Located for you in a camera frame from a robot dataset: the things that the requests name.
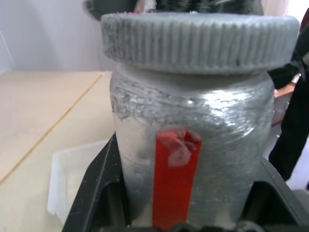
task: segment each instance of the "person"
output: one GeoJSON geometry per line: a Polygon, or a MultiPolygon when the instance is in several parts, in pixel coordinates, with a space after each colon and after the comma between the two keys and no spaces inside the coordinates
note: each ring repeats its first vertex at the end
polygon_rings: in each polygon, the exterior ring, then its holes
{"type": "Polygon", "coordinates": [[[288,180],[309,135],[309,10],[302,22],[292,63],[269,72],[275,88],[287,85],[298,71],[302,74],[295,86],[281,124],[281,136],[269,155],[269,162],[288,180]]]}

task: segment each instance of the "jar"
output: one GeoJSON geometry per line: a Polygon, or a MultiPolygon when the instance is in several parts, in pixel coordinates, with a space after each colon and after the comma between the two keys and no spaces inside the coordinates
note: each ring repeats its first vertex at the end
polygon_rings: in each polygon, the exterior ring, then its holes
{"type": "Polygon", "coordinates": [[[290,17],[113,14],[102,17],[111,102],[134,225],[152,225],[155,137],[186,128],[203,141],[187,222],[238,221],[271,128],[267,70],[287,63],[299,24],[290,17]]]}

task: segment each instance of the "red tape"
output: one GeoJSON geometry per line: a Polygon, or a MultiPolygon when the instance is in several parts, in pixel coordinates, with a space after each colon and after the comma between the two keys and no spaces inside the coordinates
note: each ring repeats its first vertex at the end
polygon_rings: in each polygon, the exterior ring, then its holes
{"type": "Polygon", "coordinates": [[[193,131],[165,130],[156,136],[153,226],[164,230],[185,223],[201,138],[193,131]]]}

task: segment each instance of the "white plastic tray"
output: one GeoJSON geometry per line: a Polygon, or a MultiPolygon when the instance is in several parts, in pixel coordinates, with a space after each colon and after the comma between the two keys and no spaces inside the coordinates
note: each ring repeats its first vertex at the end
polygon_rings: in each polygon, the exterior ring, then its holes
{"type": "Polygon", "coordinates": [[[52,160],[47,210],[65,223],[89,164],[108,140],[56,152],[52,160]]]}

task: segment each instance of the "gray lid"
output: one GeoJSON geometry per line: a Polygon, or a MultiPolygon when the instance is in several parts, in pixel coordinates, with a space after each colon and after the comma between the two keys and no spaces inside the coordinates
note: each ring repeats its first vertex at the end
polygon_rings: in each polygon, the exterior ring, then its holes
{"type": "Polygon", "coordinates": [[[299,31],[288,16],[108,14],[101,23],[108,57],[173,73],[271,70],[290,61],[299,31]]]}

